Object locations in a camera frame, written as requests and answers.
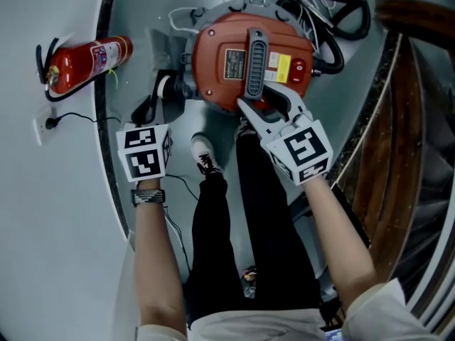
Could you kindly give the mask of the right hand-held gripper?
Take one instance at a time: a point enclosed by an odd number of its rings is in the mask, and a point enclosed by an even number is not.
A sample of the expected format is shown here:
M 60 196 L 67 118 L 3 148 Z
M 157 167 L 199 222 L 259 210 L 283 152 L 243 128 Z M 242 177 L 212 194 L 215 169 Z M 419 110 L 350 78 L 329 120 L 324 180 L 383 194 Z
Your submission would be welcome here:
M 265 86 L 264 98 L 279 116 L 266 116 L 246 99 L 238 99 L 237 105 L 272 163 L 295 185 L 327 174 L 333 149 L 321 122 L 305 111 L 300 96 L 286 86 Z

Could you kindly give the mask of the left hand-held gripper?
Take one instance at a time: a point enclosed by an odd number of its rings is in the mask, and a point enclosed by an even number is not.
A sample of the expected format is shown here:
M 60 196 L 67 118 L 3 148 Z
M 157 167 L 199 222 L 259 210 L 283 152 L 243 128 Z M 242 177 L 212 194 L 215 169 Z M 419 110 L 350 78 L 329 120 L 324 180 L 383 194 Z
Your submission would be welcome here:
M 132 123 L 145 127 L 116 133 L 119 159 L 130 183 L 166 175 L 172 146 L 169 124 L 183 115 L 185 100 L 163 99 L 162 94 L 160 79 L 131 115 Z

